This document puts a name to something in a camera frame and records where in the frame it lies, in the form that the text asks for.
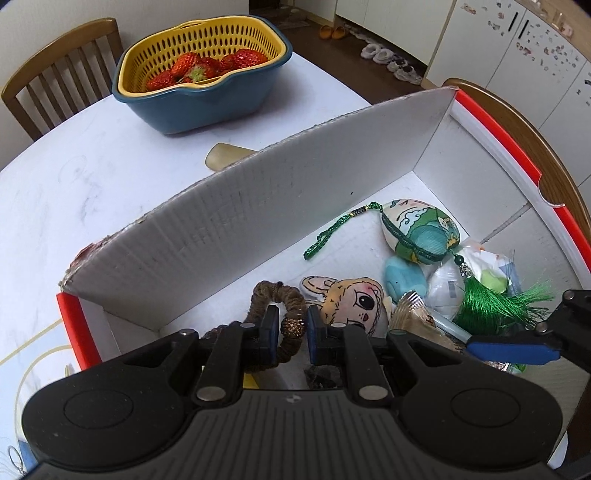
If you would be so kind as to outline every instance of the cabinet door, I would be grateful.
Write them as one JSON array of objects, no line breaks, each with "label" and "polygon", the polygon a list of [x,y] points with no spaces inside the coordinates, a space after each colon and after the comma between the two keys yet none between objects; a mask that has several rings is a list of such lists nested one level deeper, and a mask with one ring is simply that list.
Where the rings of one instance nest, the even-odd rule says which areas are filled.
[{"label": "cabinet door", "polygon": [[363,25],[367,7],[368,0],[338,0],[336,4],[336,14],[359,25]]},{"label": "cabinet door", "polygon": [[572,45],[528,11],[487,88],[539,128],[583,64]]},{"label": "cabinet door", "polygon": [[514,0],[457,0],[427,79],[438,87],[450,77],[486,86],[524,12]]},{"label": "cabinet door", "polygon": [[396,15],[400,11],[401,3],[402,0],[369,0],[363,26],[370,32],[374,32],[380,37],[398,45],[388,38],[387,31],[390,29],[390,24],[395,21]]},{"label": "cabinet door", "polygon": [[[368,13],[374,1],[369,1]],[[399,7],[388,17],[383,37],[429,64],[453,0],[411,0],[399,3]]]},{"label": "cabinet door", "polygon": [[[540,128],[577,185],[591,175],[591,62]],[[585,199],[591,207],[591,197]]]}]

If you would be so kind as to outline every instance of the screw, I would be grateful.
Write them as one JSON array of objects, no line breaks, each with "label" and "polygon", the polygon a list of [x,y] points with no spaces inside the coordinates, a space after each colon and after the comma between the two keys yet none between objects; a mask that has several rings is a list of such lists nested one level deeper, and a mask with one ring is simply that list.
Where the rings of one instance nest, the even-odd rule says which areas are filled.
[{"label": "screw", "polygon": [[379,385],[366,385],[359,389],[359,396],[365,400],[381,400],[388,396],[388,390]]},{"label": "screw", "polygon": [[203,401],[217,401],[226,396],[226,391],[222,387],[202,387],[197,390],[197,398]]},{"label": "screw", "polygon": [[546,333],[548,331],[548,324],[546,322],[540,322],[535,326],[535,331],[537,333]]}]

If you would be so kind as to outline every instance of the sneaker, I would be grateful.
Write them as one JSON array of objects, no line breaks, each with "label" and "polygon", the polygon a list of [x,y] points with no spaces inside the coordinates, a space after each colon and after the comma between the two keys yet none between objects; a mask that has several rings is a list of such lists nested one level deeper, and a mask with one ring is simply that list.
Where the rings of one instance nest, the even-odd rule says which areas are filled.
[{"label": "sneaker", "polygon": [[394,76],[398,80],[402,80],[403,82],[410,82],[413,85],[420,85],[421,82],[423,81],[423,77],[421,77],[416,72],[416,70],[413,67],[411,67],[410,65],[406,65],[405,67],[398,69],[394,73]]},{"label": "sneaker", "polygon": [[391,61],[390,63],[388,63],[386,65],[386,68],[388,69],[389,72],[392,73],[396,73],[397,70],[405,67],[408,65],[408,62],[404,59],[397,59],[394,61]]},{"label": "sneaker", "polygon": [[371,60],[382,47],[375,43],[370,43],[367,47],[361,50],[361,58],[365,60]]},{"label": "sneaker", "polygon": [[374,55],[374,62],[380,65],[387,65],[394,59],[394,52],[387,48],[382,48],[379,52]]}]

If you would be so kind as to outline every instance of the white wall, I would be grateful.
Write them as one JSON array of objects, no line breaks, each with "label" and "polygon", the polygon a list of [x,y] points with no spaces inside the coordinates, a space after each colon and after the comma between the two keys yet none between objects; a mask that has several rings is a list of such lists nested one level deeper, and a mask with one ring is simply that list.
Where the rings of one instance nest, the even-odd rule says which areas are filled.
[{"label": "white wall", "polygon": [[[0,90],[26,59],[90,20],[115,17],[126,48],[188,20],[247,13],[248,0],[10,0],[0,10]],[[31,143],[0,102],[0,169]]]},{"label": "white wall", "polygon": [[336,1],[337,0],[295,0],[295,6],[332,22],[335,19]]}]

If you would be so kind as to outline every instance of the chair backrest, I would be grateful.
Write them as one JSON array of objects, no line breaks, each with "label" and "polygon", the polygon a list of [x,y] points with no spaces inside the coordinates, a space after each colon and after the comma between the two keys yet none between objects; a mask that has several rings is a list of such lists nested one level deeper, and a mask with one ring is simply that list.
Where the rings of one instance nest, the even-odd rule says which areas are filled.
[{"label": "chair backrest", "polygon": [[[94,57],[96,59],[102,78],[108,91],[110,92],[111,75],[109,74],[109,69],[107,68],[105,59],[103,58],[97,43],[97,39],[101,37],[106,37],[109,48],[113,55],[113,60],[115,61],[115,64],[117,64],[120,56],[123,53],[121,37],[119,36],[119,30],[117,28],[117,21],[114,18],[101,18],[99,20],[94,20],[76,27],[75,29],[70,30],[68,33],[54,40],[47,47],[43,48],[41,51],[28,59],[16,71],[16,73],[12,75],[4,87],[1,95],[2,100],[33,140],[38,140],[43,136],[43,134],[41,133],[41,129],[39,129],[39,127],[24,109],[21,102],[17,99],[17,95],[20,93],[20,91],[26,89],[28,94],[31,96],[31,100],[37,109],[38,114],[46,123],[49,130],[55,128],[54,121],[51,119],[45,106],[43,105],[43,102],[41,101],[39,95],[31,83],[35,79],[39,80],[39,83],[41,84],[41,87],[47,96],[47,100],[55,112],[53,117],[57,117],[61,122],[64,122],[68,117],[75,115],[80,110],[80,102],[77,102],[74,99],[76,95],[73,95],[73,86],[76,87],[75,90],[79,95],[80,101],[82,101],[82,104],[84,105],[83,108],[90,106],[91,103],[89,95],[87,94],[87,91],[83,85],[83,81],[80,79],[78,71],[74,66],[74,64],[78,64],[78,61],[80,61],[83,66],[84,73],[86,74],[85,83],[90,85],[92,88],[96,100],[102,99],[104,95],[100,90],[99,83],[90,65],[89,57],[86,55],[86,52],[83,49],[84,46],[90,48],[92,52],[90,58],[92,59],[92,57]],[[77,51],[77,56],[79,59],[76,59],[75,57],[73,58],[74,51]],[[63,68],[63,62],[65,62],[65,66],[67,66],[67,69],[70,72],[71,80],[67,78],[64,80],[64,76],[62,76],[62,73],[65,71],[65,68]],[[44,74],[44,72],[49,68],[55,77],[55,82],[52,81],[48,73]],[[56,96],[56,94],[52,91],[50,85],[51,83],[54,85],[54,87],[55,83],[57,83],[59,86],[61,95],[63,96],[67,107],[72,112],[71,115],[67,115],[64,112],[64,110],[67,111],[67,109],[65,109],[65,104],[61,98],[59,98],[59,94]]]},{"label": "chair backrest", "polygon": [[464,90],[513,137],[542,172],[539,185],[542,196],[552,205],[566,205],[591,241],[591,218],[585,202],[558,155],[536,128],[514,107],[483,87],[457,78],[447,79],[443,84]]}]

